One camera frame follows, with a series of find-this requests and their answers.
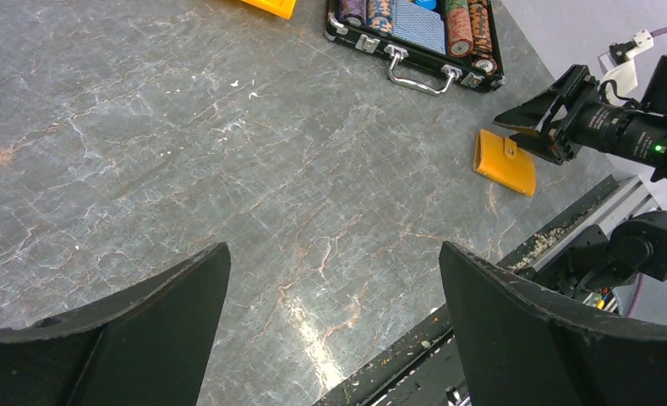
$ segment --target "poker chip case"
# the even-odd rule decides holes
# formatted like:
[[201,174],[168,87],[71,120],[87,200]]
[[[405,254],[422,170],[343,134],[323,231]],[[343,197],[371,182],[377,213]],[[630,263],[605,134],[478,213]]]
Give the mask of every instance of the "poker chip case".
[[[476,67],[472,55],[455,58],[431,51],[426,47],[421,47],[419,44],[401,38],[383,36],[379,30],[374,30],[366,25],[356,26],[358,24],[351,25],[347,21],[341,21],[337,17],[340,7],[339,1],[342,0],[327,0],[325,37],[330,41],[390,61],[387,67],[387,76],[393,83],[433,96],[444,94],[453,83],[479,92],[495,91],[505,84],[505,71],[497,33],[495,32],[495,16],[493,15],[491,1],[487,1],[486,5],[489,17],[489,36],[493,45],[491,57],[496,61],[496,71],[492,74]],[[441,12],[441,18],[445,21],[445,12]],[[398,64],[404,64],[434,76],[440,80],[439,87],[398,76],[396,73]]]

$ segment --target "case handle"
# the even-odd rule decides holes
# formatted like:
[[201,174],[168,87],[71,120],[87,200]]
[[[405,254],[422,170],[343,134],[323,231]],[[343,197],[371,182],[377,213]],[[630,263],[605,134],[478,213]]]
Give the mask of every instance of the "case handle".
[[415,89],[416,91],[422,91],[432,96],[440,96],[450,89],[452,82],[456,81],[462,76],[462,71],[458,68],[453,68],[450,65],[445,65],[442,67],[441,71],[446,74],[447,81],[445,86],[442,89],[433,89],[432,87],[426,85],[425,83],[418,82],[416,80],[399,78],[396,74],[393,73],[393,69],[396,68],[398,62],[407,58],[407,51],[404,48],[396,47],[395,45],[388,44],[384,49],[385,53],[389,54],[393,60],[391,65],[388,66],[388,78],[392,80],[393,83]]

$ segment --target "marble surface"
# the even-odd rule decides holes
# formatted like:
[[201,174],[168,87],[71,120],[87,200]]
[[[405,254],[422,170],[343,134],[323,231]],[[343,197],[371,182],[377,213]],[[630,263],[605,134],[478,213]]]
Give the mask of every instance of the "marble surface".
[[323,1],[0,0],[0,327],[226,241],[200,404],[312,403],[443,303],[443,240],[496,261],[610,171],[541,162],[532,199],[472,172],[551,81],[496,12],[507,85],[434,98],[328,42]]

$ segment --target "black case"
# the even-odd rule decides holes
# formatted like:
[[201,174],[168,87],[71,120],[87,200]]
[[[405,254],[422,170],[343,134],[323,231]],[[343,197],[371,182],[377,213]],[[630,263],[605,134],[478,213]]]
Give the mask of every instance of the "black case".
[[[492,12],[491,2],[488,7],[488,16],[493,42],[493,58],[497,62],[497,71],[494,74],[486,74],[482,69],[474,67],[469,56],[453,58],[392,36],[379,36],[377,31],[368,27],[353,27],[344,24],[338,21],[336,17],[338,14],[338,0],[327,1],[328,15],[325,22],[325,37],[347,47],[391,60],[391,65],[388,67],[388,78],[394,83],[434,96],[445,93],[452,83],[480,92],[495,91],[505,84],[505,70],[502,66],[500,42],[495,31],[495,16]],[[443,3],[440,0],[438,8],[442,8]],[[433,89],[416,80],[399,78],[395,75],[394,70],[400,62],[446,82],[442,88]]]

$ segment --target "debris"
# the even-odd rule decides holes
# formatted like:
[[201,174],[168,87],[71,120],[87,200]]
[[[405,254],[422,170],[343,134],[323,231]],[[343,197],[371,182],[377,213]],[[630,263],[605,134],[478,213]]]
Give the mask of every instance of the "debris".
[[246,122],[243,121],[241,118],[239,118],[233,120],[231,123],[226,124],[226,127],[224,127],[223,129],[218,129],[217,131],[220,131],[222,133],[227,133],[233,130],[234,127],[239,127],[240,129],[243,129],[243,127],[241,127],[241,124],[246,124]]
[[512,270],[516,271],[518,269],[522,269],[523,267],[525,267],[532,260],[537,258],[540,254],[542,254],[547,249],[555,245],[555,243],[560,239],[562,234],[564,234],[566,231],[567,231],[566,228],[558,227],[549,230],[547,233],[535,234],[533,236],[534,243],[532,250],[529,252],[529,254],[525,255],[525,257],[522,258],[521,261],[512,266]]

